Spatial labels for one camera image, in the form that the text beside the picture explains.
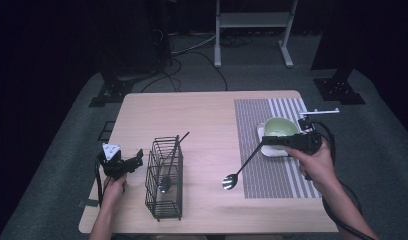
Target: gray striped mat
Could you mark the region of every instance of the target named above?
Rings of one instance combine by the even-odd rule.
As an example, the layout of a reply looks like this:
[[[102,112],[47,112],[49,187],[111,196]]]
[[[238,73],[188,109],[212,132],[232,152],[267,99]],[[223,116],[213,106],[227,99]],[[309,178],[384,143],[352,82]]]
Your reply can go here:
[[[241,164],[259,144],[257,126],[272,117],[284,117],[298,126],[301,98],[235,99]],[[320,193],[300,174],[298,160],[267,157],[260,151],[242,170],[245,198],[320,198]]]

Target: metal stand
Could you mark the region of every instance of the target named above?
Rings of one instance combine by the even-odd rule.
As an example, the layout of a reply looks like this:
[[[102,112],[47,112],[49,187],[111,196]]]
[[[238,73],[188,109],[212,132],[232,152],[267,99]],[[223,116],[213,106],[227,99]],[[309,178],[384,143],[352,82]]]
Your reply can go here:
[[[240,28],[240,27],[285,27],[283,40],[278,42],[285,65],[292,68],[291,56],[286,47],[292,23],[294,21],[295,10],[298,0],[292,3],[290,12],[278,13],[220,13],[220,0],[216,4],[216,42],[214,44],[214,66],[222,66],[220,56],[220,29],[221,28]]]
[[[332,78],[313,80],[324,101],[339,101],[342,105],[366,104],[347,82],[352,70],[352,67],[339,68]]]

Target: human hand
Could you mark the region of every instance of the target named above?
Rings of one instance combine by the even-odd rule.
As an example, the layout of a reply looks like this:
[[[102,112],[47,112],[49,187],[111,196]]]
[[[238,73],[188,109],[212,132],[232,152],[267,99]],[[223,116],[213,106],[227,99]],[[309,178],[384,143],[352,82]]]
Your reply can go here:
[[[301,174],[309,175],[314,186],[322,194],[327,184],[337,182],[331,151],[325,138],[322,137],[322,145],[313,155],[292,148],[285,148],[285,150],[290,156],[299,160]]]
[[[119,208],[120,199],[124,193],[124,186],[126,185],[127,175],[124,174],[119,179],[114,180],[112,177],[107,177],[104,181],[104,197],[102,200],[102,209],[110,210],[112,213],[117,212]]]

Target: wire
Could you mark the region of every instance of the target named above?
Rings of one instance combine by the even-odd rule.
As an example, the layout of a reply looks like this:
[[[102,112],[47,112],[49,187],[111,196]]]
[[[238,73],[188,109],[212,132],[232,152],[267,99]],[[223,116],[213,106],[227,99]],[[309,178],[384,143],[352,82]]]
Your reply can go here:
[[[210,37],[209,39],[207,39],[207,40],[204,40],[204,41],[202,41],[202,42],[200,42],[200,43],[197,43],[197,44],[195,44],[195,45],[192,45],[192,46],[190,46],[190,47],[187,47],[187,48],[185,48],[185,49],[183,49],[183,50],[172,52],[172,54],[173,54],[173,55],[179,55],[179,54],[185,53],[185,52],[187,52],[187,51],[190,51],[190,50],[192,50],[192,49],[199,48],[199,47],[204,46],[204,45],[206,45],[207,43],[211,42],[211,41],[212,41],[213,39],[215,39],[215,38],[216,38],[216,35],[213,34],[213,36],[211,36],[211,37]]]
[[[99,160],[98,160],[98,158],[96,158],[96,160],[95,160],[95,178],[97,180],[97,185],[98,185],[98,203],[99,203],[99,206],[101,207],[102,199],[103,199],[104,194],[102,192],[101,176],[100,176],[100,173],[99,173],[99,166],[100,166]]]
[[[178,69],[176,69],[176,71],[175,71],[174,73],[172,73],[172,74],[167,74],[166,72],[163,72],[163,73],[165,74],[163,77],[157,78],[157,79],[153,80],[152,82],[148,83],[144,88],[142,88],[142,90],[140,91],[140,93],[144,93],[145,90],[146,90],[149,86],[153,85],[154,83],[156,83],[156,82],[158,82],[158,81],[160,81],[160,80],[169,78],[169,80],[172,82],[171,76],[175,75],[176,73],[178,73],[178,72],[182,69],[182,64],[180,63],[179,60],[177,60],[177,59],[172,59],[172,60],[173,60],[174,62],[177,62],[177,63],[179,64]]]
[[[200,53],[200,52],[187,52],[187,53],[198,54],[198,55],[201,55],[201,56],[205,57],[205,58],[210,62],[211,66],[213,66],[213,68],[214,68],[214,69],[219,73],[219,75],[222,77],[223,82],[224,82],[224,84],[225,84],[225,91],[228,91],[228,83],[227,83],[227,81],[226,81],[225,76],[223,76],[223,74],[220,72],[220,70],[219,70],[218,68],[216,68],[216,67],[213,65],[213,62],[210,60],[210,58],[208,58],[206,55],[204,55],[204,54],[202,54],[202,53]]]
[[[320,125],[328,134],[328,142],[330,144],[330,148],[331,148],[331,158],[332,158],[332,162],[333,164],[335,164],[335,152],[336,152],[336,148],[335,148],[335,137],[332,134],[332,132],[329,130],[329,128],[322,122],[313,122],[312,124],[318,124]],[[360,212],[360,214],[362,214],[362,208],[361,208],[361,204],[360,201],[357,197],[357,195],[353,192],[353,190],[347,186],[345,183],[339,181],[341,183],[341,185],[343,187],[345,187],[354,197],[356,203],[356,208],[358,209],[358,211]],[[329,206],[329,204],[326,202],[325,198],[322,196],[322,203],[323,203],[323,207],[325,208],[326,213],[328,214],[328,216],[332,219],[332,221],[334,221],[338,226],[340,226],[341,228],[343,228],[344,230],[346,230],[347,232],[359,237],[360,239],[363,240],[373,240],[373,238],[367,236],[366,234],[354,229],[353,227],[347,225],[346,223],[344,223],[343,221],[341,221],[341,219],[339,219],[332,211],[331,207]]]

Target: metal wire basket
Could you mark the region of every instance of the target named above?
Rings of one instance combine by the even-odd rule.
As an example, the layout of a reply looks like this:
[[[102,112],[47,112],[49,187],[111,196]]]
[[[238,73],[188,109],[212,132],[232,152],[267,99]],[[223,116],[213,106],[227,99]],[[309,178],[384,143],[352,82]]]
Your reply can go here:
[[[179,136],[156,138],[148,159],[145,205],[157,221],[182,217],[182,170]]]

